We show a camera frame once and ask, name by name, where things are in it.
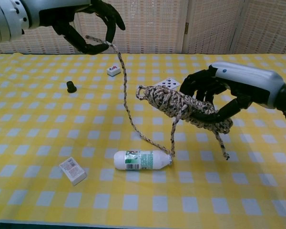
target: bottle cap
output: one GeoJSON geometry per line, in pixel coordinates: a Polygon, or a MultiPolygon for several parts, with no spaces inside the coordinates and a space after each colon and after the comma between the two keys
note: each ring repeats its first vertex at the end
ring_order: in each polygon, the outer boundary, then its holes
{"type": "Polygon", "coordinates": [[[67,88],[68,88],[67,91],[69,93],[74,93],[77,90],[72,81],[67,82],[67,88]]]}
{"type": "Polygon", "coordinates": [[[113,162],[116,169],[125,169],[125,153],[126,151],[118,151],[113,156],[113,162]]]}
{"type": "Polygon", "coordinates": [[[171,155],[169,155],[169,156],[168,156],[168,158],[169,158],[169,161],[170,161],[170,164],[169,164],[169,165],[171,165],[171,164],[173,163],[172,156],[171,156],[171,155]]]}

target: braided rope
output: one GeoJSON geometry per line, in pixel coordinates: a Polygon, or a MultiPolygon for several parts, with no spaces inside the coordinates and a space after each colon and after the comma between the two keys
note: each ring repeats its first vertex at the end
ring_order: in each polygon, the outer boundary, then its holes
{"type": "Polygon", "coordinates": [[[165,151],[166,153],[174,157],[175,156],[174,133],[176,131],[176,126],[181,119],[181,120],[185,120],[186,122],[189,122],[197,126],[198,128],[204,128],[204,129],[212,131],[217,141],[220,144],[220,148],[223,152],[224,158],[226,160],[229,159],[229,155],[226,152],[224,143],[219,133],[223,133],[223,134],[229,133],[230,128],[233,124],[232,120],[229,118],[222,122],[214,123],[214,124],[204,123],[204,122],[195,120],[194,118],[190,116],[191,114],[193,114],[194,112],[203,112],[204,114],[215,113],[216,110],[214,106],[210,102],[202,102],[202,101],[196,100],[188,95],[185,95],[175,90],[171,90],[165,86],[145,87],[145,86],[140,85],[136,91],[136,97],[139,100],[147,100],[150,105],[164,112],[168,117],[175,117],[175,120],[172,124],[172,130],[171,130],[171,145],[172,145],[171,150],[168,150],[165,146],[155,143],[153,140],[144,136],[134,125],[130,110],[127,105],[127,73],[126,73],[125,64],[122,59],[122,55],[120,51],[117,49],[117,47],[114,44],[108,41],[103,41],[101,39],[94,38],[89,35],[87,35],[86,38],[93,40],[95,42],[107,44],[108,46],[112,47],[113,50],[117,53],[119,61],[121,63],[122,70],[123,70],[123,75],[124,75],[124,84],[123,84],[124,107],[128,114],[132,127],[142,139],[144,139],[145,141],[149,142],[150,144],[158,147],[159,149],[165,151]],[[144,95],[140,95],[140,91],[142,89],[144,89],[144,95]]]}

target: white plastic bottle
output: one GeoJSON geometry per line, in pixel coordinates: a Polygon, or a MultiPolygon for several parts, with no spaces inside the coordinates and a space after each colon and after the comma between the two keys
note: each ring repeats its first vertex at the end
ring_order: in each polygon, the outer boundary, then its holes
{"type": "Polygon", "coordinates": [[[172,164],[172,157],[160,150],[118,151],[113,159],[114,166],[121,170],[161,169],[172,164]]]}

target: playing card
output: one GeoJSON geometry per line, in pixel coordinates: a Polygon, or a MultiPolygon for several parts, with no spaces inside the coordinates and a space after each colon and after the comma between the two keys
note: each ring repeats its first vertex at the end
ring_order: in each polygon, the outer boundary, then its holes
{"type": "Polygon", "coordinates": [[[176,80],[174,80],[173,78],[167,78],[159,83],[156,83],[155,86],[166,86],[169,89],[174,89],[176,87],[178,87],[180,85],[180,83],[176,80]]]}

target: white box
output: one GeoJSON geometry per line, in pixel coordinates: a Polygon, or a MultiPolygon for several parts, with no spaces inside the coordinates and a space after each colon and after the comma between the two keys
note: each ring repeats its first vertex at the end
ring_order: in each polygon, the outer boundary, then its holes
{"type": "Polygon", "coordinates": [[[77,185],[87,177],[85,171],[79,166],[73,157],[62,162],[59,167],[71,181],[73,186],[77,185]]]}
{"type": "Polygon", "coordinates": [[[117,64],[111,66],[110,68],[107,68],[107,74],[110,76],[115,76],[119,74],[120,72],[121,72],[121,69],[117,64]]]}

